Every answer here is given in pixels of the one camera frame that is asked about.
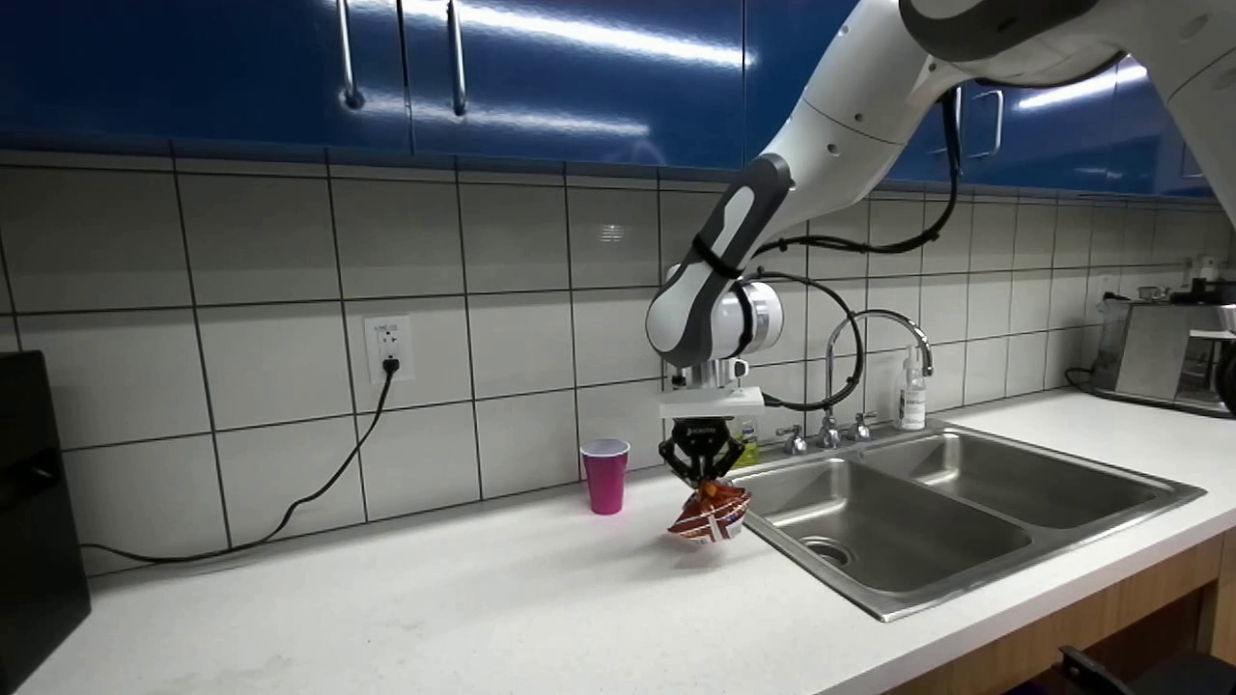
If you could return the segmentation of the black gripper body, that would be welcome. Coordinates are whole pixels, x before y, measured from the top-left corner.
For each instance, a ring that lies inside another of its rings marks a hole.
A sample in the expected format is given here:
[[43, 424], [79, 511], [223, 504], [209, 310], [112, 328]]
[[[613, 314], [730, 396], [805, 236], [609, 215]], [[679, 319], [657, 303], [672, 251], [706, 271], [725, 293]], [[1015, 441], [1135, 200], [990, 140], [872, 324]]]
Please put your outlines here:
[[706, 483], [706, 465], [738, 449], [743, 445], [730, 435], [730, 424], [723, 417], [685, 417], [672, 424], [672, 435], [662, 445], [662, 456], [687, 464], [694, 483]]

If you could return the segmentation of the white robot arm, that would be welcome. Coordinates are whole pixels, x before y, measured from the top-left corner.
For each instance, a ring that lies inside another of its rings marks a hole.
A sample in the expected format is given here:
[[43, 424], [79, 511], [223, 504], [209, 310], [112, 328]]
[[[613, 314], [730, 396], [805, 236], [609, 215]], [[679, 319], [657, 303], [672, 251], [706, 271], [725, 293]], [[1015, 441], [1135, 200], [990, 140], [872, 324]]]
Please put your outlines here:
[[966, 79], [1060, 90], [1131, 55], [1221, 209], [1236, 215], [1236, 0], [858, 0], [775, 133], [716, 200], [645, 314], [685, 373], [670, 420], [788, 409], [725, 379], [779, 334], [779, 298], [746, 262], [788, 227], [858, 205], [933, 105]]

